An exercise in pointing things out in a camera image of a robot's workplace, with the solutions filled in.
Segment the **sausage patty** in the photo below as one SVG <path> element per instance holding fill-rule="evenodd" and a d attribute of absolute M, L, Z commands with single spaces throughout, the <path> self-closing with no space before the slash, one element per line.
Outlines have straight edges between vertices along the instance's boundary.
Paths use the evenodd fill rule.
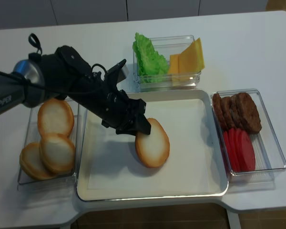
<path fill-rule="evenodd" d="M 212 97 L 213 108 L 215 111 L 215 115 L 219 122 L 220 127 L 225 131 L 228 130 L 227 124 L 225 123 L 225 119 L 223 116 L 223 112 L 221 110 L 221 97 L 218 93 L 215 93 Z"/>
<path fill-rule="evenodd" d="M 235 128 L 235 124 L 233 122 L 230 112 L 230 106 L 231 106 L 231 98 L 229 96 L 221 99 L 221 110 L 223 112 L 225 123 L 227 124 L 229 129 Z"/>
<path fill-rule="evenodd" d="M 243 127 L 249 134 L 257 134 L 262 129 L 256 104 L 248 93 L 241 92 L 236 96 L 237 110 Z"/>
<path fill-rule="evenodd" d="M 236 127 L 244 130 L 244 127 L 243 127 L 242 122 L 240 121 L 240 117 L 239 117 L 237 106 L 236 106 L 236 96 L 237 95 L 235 94 L 231 97 L 231 107 L 230 107 L 231 115 L 232 115 L 232 118 L 233 118 L 233 121 Z"/>

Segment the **clear plastic tray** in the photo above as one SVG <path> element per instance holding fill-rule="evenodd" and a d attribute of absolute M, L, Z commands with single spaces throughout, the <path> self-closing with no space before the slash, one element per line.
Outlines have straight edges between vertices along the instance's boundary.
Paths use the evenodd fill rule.
<path fill-rule="evenodd" d="M 82 152 L 82 141 L 87 118 L 87 109 L 72 99 L 66 99 L 66 102 L 70 105 L 74 114 L 74 127 L 70 134 L 70 140 L 74 143 L 76 148 L 75 165 L 73 170 L 53 179 L 38 181 L 30 178 L 20 167 L 17 187 L 19 191 L 24 189 L 41 190 L 57 188 L 58 186 L 74 185 L 76 182 L 77 173 L 79 170 L 80 154 Z M 37 127 L 37 116 L 40 106 L 41 105 L 31 109 L 24 147 L 31 142 L 40 142 L 41 136 Z"/>
<path fill-rule="evenodd" d="M 256 89 L 223 91 L 218 93 L 222 98 L 224 98 L 226 96 L 232 96 L 240 92 L 247 92 L 255 102 L 261 119 L 262 130 L 257 135 L 250 135 L 255 153 L 255 171 L 235 172 L 231 168 L 223 138 L 223 131 L 218 124 L 213 110 L 217 133 L 220 139 L 223 150 L 223 157 L 226 161 L 226 167 L 229 174 L 229 180 L 231 183 L 254 183 L 272 181 L 275 178 L 275 172 L 286 170 L 286 160 L 270 122 L 261 94 Z"/>
<path fill-rule="evenodd" d="M 194 36 L 151 38 L 151 41 L 154 49 L 170 64 L 170 55 L 182 53 L 194 41 Z M 201 74 L 198 72 L 139 76 L 138 70 L 136 54 L 133 52 L 134 82 L 140 92 L 194 89 L 200 81 Z"/>

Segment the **toasted bread slice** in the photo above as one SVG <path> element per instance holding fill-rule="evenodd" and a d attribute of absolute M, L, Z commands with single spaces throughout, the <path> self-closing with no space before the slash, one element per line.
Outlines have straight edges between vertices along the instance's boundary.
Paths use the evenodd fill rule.
<path fill-rule="evenodd" d="M 40 156 L 49 171 L 65 173 L 74 167 L 75 146 L 66 136 L 49 133 L 41 138 Z"/>
<path fill-rule="evenodd" d="M 160 123 L 154 118 L 147 119 L 151 124 L 151 134 L 140 132 L 135 137 L 135 151 L 141 162 L 149 168 L 162 166 L 170 154 L 170 141 Z"/>
<path fill-rule="evenodd" d="M 37 124 L 41 136 L 47 133 L 69 136 L 74 126 L 74 115 L 66 101 L 50 99 L 40 107 Z"/>
<path fill-rule="evenodd" d="M 33 179 L 46 180 L 56 177 L 56 174 L 49 172 L 42 164 L 38 142 L 28 144 L 21 151 L 19 163 L 22 170 Z"/>

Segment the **green lettuce leaf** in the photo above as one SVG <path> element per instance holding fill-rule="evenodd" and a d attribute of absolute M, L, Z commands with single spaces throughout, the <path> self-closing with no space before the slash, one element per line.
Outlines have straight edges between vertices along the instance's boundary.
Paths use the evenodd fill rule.
<path fill-rule="evenodd" d="M 139 76 L 166 74 L 169 66 L 163 55 L 155 51 L 150 39 L 136 33 L 135 42 L 133 42 L 133 51 L 137 57 L 139 65 Z M 161 81 L 160 77 L 150 78 L 149 83 Z"/>

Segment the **yellow cheese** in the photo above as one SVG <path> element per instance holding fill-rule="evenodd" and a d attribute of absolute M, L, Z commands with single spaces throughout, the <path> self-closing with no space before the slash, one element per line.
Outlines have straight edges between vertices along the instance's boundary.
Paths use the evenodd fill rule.
<path fill-rule="evenodd" d="M 177 74 L 179 73 L 179 63 L 178 57 L 180 54 L 170 55 L 170 69 L 168 70 L 167 74 Z"/>
<path fill-rule="evenodd" d="M 204 68 L 204 55 L 200 38 L 179 55 L 179 73 L 197 73 Z"/>
<path fill-rule="evenodd" d="M 180 54 L 174 54 L 170 55 L 170 69 L 168 70 L 167 74 L 178 74 L 179 73 L 179 55 Z M 173 86 L 177 86 L 178 83 L 178 76 L 172 75 L 172 82 Z"/>

